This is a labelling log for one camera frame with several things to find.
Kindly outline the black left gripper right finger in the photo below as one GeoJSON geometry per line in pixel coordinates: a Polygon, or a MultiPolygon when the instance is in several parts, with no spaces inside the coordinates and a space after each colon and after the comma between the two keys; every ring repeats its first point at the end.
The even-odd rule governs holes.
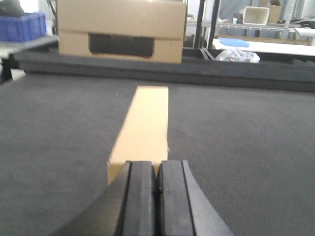
{"type": "Polygon", "coordinates": [[[162,161],[157,174],[159,236],[232,236],[186,160],[162,161]]]}

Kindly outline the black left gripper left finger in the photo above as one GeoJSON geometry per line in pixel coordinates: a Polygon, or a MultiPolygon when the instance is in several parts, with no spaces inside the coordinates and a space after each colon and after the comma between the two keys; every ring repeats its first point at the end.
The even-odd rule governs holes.
{"type": "Polygon", "coordinates": [[[54,236],[154,236],[155,172],[150,161],[127,161],[105,191],[54,236]]]}

